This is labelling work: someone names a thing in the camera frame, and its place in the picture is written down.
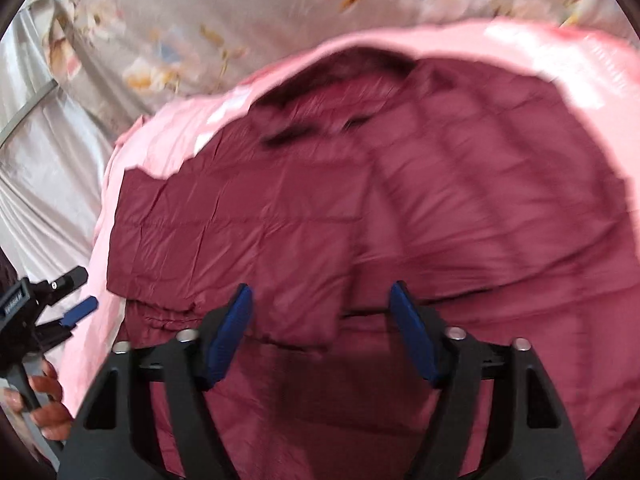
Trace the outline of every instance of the gray strap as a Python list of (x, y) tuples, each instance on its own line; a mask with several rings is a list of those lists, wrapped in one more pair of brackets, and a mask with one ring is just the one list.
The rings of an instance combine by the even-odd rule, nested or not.
[(7, 142), (9, 137), (11, 137), (11, 134), (20, 125), (24, 118), (29, 115), (29, 112), (31, 112), (40, 101), (42, 101), (57, 87), (58, 83), (52, 79), (48, 83), (44, 84), (42, 88), (40, 88), (40, 90), (38, 90), (31, 99), (29, 99), (24, 106), (18, 110), (17, 114), (15, 114), (7, 125), (0, 131), (0, 148), (4, 146), (5, 142)]

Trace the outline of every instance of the finger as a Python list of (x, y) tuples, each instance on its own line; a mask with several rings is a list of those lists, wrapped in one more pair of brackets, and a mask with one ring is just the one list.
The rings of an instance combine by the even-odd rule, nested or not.
[(6, 402), (6, 405), (12, 412), (19, 413), (24, 409), (24, 402), (22, 401), (22, 396), (20, 393), (15, 390), (10, 390), (9, 388), (2, 389), (2, 397)]
[(56, 402), (62, 400), (62, 385), (51, 377), (33, 376), (29, 377), (29, 384), (34, 392), (47, 394)]
[(44, 408), (39, 408), (31, 412), (31, 420), (39, 428), (48, 428), (49, 426), (58, 426), (72, 420), (69, 410), (64, 404), (52, 402)]
[(54, 381), (58, 380), (58, 372), (53, 367), (53, 365), (46, 359), (42, 360), (42, 371), (47, 377), (50, 377)]
[(49, 440), (66, 440), (71, 433), (71, 422), (65, 424), (59, 424), (57, 426), (49, 426), (42, 430), (42, 436)]

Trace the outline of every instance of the pink bedsheet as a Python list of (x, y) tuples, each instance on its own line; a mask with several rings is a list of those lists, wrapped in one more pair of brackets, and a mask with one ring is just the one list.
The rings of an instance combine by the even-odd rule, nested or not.
[(566, 101), (609, 154), (613, 167), (628, 178), (630, 209), (637, 215), (640, 193), (640, 57), (606, 34), (546, 24), (498, 19), (449, 27), (419, 27), (358, 32), (331, 40), (313, 51), (269, 66), (223, 96), (173, 102), (152, 119), (141, 118), (118, 140), (102, 186), (102, 212), (95, 231), (85, 295), (100, 309), (66, 343), (60, 369), (65, 403), (75, 414), (113, 344), (125, 302), (106, 290), (109, 241), (122, 176), (139, 166), (165, 178), (177, 171), (231, 120), (242, 116), (265, 91), (320, 57), (354, 44), (428, 55), (484, 60), (515, 72), (553, 79)]

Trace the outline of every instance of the metal pin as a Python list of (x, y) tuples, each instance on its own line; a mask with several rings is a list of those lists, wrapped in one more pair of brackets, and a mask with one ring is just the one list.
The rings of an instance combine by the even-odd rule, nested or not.
[(449, 326), (444, 333), (449, 339), (455, 341), (462, 341), (466, 337), (466, 332), (459, 326)]
[(131, 350), (131, 343), (129, 343), (129, 341), (120, 341), (113, 345), (114, 354), (126, 354), (129, 350)]
[(194, 328), (188, 328), (187, 330), (180, 330), (175, 338), (181, 343), (188, 343), (189, 341), (195, 341), (198, 338), (198, 331)]
[(523, 337), (518, 337), (513, 340), (513, 347), (516, 350), (520, 350), (521, 352), (526, 352), (527, 350), (531, 350), (531, 343), (528, 339), (524, 339)]

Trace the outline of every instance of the pink fabric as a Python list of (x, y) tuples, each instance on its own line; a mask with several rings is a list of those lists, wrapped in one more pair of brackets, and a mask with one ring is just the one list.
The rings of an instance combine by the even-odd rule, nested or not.
[(415, 57), (440, 55), (485, 60), (525, 74), (550, 74), (566, 100), (623, 175), (630, 177), (629, 197), (636, 211), (640, 182), (640, 59), (635, 51), (605, 34), (494, 20), (446, 28), (376, 30), (351, 34), (267, 68), (250, 83), (225, 96), (175, 102), (150, 121), (139, 120), (118, 141), (103, 184), (103, 209), (85, 294), (100, 309), (67, 343), (60, 378), (69, 409), (75, 413), (115, 337), (124, 302), (106, 291), (106, 267), (124, 170), (139, 166), (156, 177), (175, 173), (224, 125), (246, 113), (268, 89), (326, 54), (354, 44), (398, 50)]

